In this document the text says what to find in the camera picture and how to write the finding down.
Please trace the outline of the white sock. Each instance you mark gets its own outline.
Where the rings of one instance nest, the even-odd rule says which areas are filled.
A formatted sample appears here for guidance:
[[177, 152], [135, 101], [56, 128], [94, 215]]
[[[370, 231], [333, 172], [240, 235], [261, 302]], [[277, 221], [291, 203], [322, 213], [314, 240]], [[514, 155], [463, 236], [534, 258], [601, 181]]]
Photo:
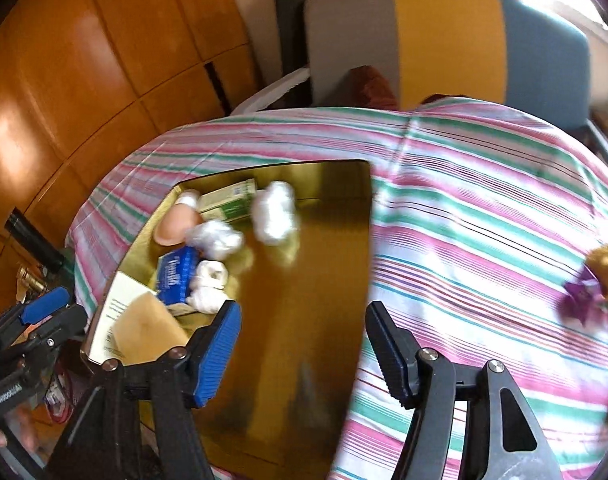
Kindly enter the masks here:
[[220, 261], [202, 260], [190, 281], [187, 304], [203, 314], [216, 314], [229, 299], [225, 292], [228, 281], [226, 266]]

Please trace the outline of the beige paper box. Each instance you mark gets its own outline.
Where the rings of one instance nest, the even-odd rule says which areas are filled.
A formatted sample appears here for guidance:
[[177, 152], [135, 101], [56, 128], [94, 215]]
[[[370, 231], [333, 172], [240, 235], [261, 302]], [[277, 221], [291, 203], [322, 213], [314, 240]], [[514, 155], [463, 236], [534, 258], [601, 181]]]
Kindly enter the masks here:
[[87, 333], [85, 356], [88, 362], [101, 365], [106, 360], [116, 359], [125, 365], [137, 363], [132, 354], [129, 356], [118, 348], [113, 329], [115, 324], [124, 325], [118, 320], [140, 297], [156, 299], [152, 289], [122, 271], [116, 272], [106, 300], [97, 309]]

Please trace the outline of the blue tissue pack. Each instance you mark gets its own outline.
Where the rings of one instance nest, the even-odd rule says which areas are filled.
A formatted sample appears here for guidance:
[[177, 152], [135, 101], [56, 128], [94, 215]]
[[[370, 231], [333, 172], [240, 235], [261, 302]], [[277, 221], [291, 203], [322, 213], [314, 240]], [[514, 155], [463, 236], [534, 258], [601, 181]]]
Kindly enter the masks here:
[[159, 258], [155, 289], [163, 304], [183, 304], [190, 294], [199, 255], [196, 248], [182, 246]]

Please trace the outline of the peach silicone plunger toy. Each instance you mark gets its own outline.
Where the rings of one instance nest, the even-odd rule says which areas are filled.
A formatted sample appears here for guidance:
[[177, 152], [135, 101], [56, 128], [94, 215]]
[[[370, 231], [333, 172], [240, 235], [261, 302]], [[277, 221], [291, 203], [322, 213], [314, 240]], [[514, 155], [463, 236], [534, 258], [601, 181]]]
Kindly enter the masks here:
[[163, 247], [182, 244], [186, 233], [202, 222], [199, 200], [200, 194], [196, 191], [181, 192], [155, 226], [153, 230], [155, 243]]

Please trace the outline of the green white carton box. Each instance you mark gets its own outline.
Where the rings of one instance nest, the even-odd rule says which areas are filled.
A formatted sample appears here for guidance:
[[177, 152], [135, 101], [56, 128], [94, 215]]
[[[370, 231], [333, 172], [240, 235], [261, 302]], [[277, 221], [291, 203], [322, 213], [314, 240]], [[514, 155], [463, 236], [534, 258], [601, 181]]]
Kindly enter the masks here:
[[254, 179], [246, 179], [199, 197], [197, 211], [204, 221], [237, 221], [248, 218], [257, 192]]

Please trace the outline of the white plastic bag ball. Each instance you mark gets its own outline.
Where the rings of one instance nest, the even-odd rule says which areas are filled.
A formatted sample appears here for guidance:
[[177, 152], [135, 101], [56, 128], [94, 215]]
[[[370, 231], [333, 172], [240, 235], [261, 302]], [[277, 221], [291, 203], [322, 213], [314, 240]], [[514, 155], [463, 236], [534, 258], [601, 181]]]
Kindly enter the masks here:
[[258, 190], [252, 200], [251, 219], [259, 242], [268, 246], [283, 243], [298, 228], [292, 186], [274, 181]]

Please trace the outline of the purple snack packet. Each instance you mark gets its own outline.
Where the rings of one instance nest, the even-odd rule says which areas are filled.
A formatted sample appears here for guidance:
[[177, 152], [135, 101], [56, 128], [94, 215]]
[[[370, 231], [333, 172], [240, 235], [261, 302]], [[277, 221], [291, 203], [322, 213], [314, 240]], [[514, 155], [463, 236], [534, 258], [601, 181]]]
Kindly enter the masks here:
[[563, 284], [564, 294], [560, 312], [581, 325], [601, 323], [607, 318], [608, 309], [598, 278], [586, 264]]

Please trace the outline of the gold maroon storage box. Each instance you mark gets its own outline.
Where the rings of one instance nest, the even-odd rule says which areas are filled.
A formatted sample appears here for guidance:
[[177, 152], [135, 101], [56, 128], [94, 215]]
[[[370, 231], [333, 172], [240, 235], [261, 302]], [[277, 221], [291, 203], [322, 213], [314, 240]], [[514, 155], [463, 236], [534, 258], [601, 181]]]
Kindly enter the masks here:
[[323, 479], [330, 472], [362, 348], [369, 282], [371, 182], [358, 159], [227, 171], [179, 183], [207, 193], [253, 180], [293, 190], [295, 230], [268, 246], [250, 219], [234, 225], [243, 247], [226, 261], [227, 295], [241, 321], [216, 395], [203, 408], [168, 402], [188, 356], [139, 404], [173, 477], [211, 464], [247, 479]]

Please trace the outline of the striped bed cover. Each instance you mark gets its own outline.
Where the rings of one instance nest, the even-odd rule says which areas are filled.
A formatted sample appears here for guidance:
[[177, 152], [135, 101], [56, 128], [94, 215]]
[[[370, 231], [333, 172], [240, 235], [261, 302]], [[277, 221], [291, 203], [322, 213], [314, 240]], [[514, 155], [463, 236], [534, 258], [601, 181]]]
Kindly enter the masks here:
[[608, 167], [541, 119], [450, 98], [412, 112], [300, 108], [177, 128], [110, 171], [66, 241], [88, 309], [177, 182], [270, 162], [371, 167], [370, 297], [451, 359], [504, 361], [567, 479], [608, 448], [608, 334], [566, 325], [563, 284], [608, 243]]

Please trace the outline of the wooden wardrobe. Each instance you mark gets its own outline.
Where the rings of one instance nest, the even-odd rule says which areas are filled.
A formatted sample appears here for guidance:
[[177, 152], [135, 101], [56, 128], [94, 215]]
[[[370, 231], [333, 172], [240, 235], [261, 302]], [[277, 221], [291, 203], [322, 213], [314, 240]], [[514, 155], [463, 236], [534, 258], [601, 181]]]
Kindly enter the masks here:
[[13, 211], [62, 246], [123, 158], [257, 87], [236, 0], [19, 0], [0, 25], [0, 312], [28, 261]]

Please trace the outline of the brown plush pillow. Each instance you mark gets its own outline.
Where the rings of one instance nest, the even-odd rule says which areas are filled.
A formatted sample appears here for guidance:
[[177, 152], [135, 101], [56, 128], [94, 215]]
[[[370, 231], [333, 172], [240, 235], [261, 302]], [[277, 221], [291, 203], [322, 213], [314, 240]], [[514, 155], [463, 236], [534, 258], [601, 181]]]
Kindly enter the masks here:
[[354, 67], [348, 73], [348, 104], [372, 110], [398, 110], [389, 81], [370, 65]]

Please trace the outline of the grey yellow blue headboard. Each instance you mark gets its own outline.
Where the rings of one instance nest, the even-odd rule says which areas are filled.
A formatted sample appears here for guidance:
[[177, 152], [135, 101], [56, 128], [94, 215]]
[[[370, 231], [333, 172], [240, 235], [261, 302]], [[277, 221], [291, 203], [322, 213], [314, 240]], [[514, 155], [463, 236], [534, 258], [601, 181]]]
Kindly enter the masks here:
[[566, 132], [588, 121], [586, 36], [521, 0], [307, 0], [313, 101], [342, 105], [370, 66], [401, 110], [434, 94], [507, 105]]

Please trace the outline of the black rolled mat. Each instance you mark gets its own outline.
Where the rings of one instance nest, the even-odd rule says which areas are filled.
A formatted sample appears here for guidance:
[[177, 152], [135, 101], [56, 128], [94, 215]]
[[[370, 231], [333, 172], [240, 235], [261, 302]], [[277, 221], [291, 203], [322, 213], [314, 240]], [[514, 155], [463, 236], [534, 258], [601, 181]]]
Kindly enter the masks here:
[[304, 6], [306, 0], [274, 0], [281, 58], [287, 76], [308, 62]]

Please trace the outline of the white bed rail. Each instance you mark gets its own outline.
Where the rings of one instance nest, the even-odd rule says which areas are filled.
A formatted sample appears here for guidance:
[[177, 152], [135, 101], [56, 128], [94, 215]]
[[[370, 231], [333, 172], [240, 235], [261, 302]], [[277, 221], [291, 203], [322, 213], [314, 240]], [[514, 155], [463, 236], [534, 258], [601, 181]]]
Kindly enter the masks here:
[[241, 102], [230, 114], [238, 116], [267, 110], [291, 90], [309, 80], [310, 69], [308, 67], [298, 68]]

